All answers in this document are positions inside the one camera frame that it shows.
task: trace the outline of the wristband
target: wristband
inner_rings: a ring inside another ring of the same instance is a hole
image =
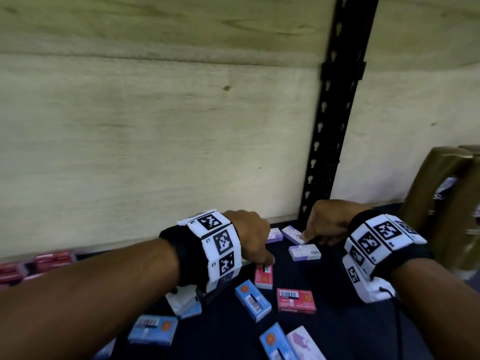
[[[207,293],[235,277],[242,267],[242,251],[235,226],[211,210],[177,222],[160,233],[177,252],[179,286],[196,284]]]
[[[388,280],[408,260],[434,258],[427,241],[396,216],[363,211],[352,219],[348,230],[345,250],[368,280]]]

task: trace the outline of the barcode label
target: barcode label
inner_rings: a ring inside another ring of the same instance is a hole
[[[299,293],[296,290],[280,290],[280,297],[298,299]]]
[[[270,357],[272,358],[272,360],[285,360],[279,348],[273,350],[273,352],[270,354]]]
[[[251,307],[251,309],[253,309],[253,311],[256,314],[259,313],[262,310],[262,306],[260,305],[260,303],[257,302],[257,300],[253,297],[253,295],[249,294],[246,297],[246,300],[247,300],[249,306]]]
[[[138,320],[135,326],[156,328],[159,326],[159,319],[158,318],[141,318],[140,320]]]

